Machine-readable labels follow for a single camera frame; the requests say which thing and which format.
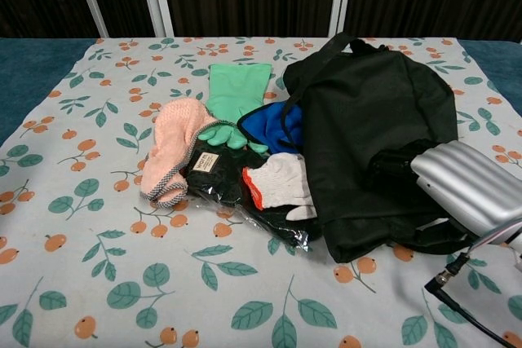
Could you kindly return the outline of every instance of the white cotton glove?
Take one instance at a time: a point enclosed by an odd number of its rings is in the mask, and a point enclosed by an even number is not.
[[[271,155],[258,169],[244,168],[243,179],[257,209],[298,205],[288,213],[287,220],[316,217],[302,156],[287,152]]]

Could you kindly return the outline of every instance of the green rubber glove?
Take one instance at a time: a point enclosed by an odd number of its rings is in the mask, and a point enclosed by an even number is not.
[[[210,66],[210,97],[206,107],[215,118],[234,124],[245,114],[263,106],[263,95],[267,88],[272,66],[270,64]],[[200,140],[211,146],[227,144],[232,149],[243,148],[247,143],[258,153],[268,150],[267,146],[248,142],[234,126],[217,125],[201,132]]]

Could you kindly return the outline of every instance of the product label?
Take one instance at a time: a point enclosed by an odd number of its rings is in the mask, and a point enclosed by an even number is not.
[[[197,160],[196,164],[194,165],[193,170],[197,171],[204,171],[206,173],[210,173],[212,171],[212,168],[215,165],[215,162],[218,161],[219,155],[217,154],[211,154],[209,152],[203,152],[199,159]]]

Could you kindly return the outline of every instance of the patterned tablecloth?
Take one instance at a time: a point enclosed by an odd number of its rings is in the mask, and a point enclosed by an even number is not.
[[[189,197],[139,198],[154,119],[208,97],[208,66],[285,66],[324,38],[99,40],[0,148],[0,346],[498,346],[423,285],[446,256],[383,246],[336,264]],[[463,142],[522,178],[522,119],[450,38],[369,40],[428,64],[453,88]],[[447,286],[522,346],[522,275],[485,246]]]

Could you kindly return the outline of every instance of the black tote bag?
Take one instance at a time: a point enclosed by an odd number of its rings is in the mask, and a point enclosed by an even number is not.
[[[352,53],[343,52],[348,44]],[[369,161],[383,149],[458,137],[453,92],[435,72],[340,33],[289,65],[283,81],[290,98],[281,124],[285,129],[286,113],[299,104],[308,185],[336,262],[391,241],[426,253],[469,244],[450,221],[419,229],[448,214],[414,183],[365,186]]]

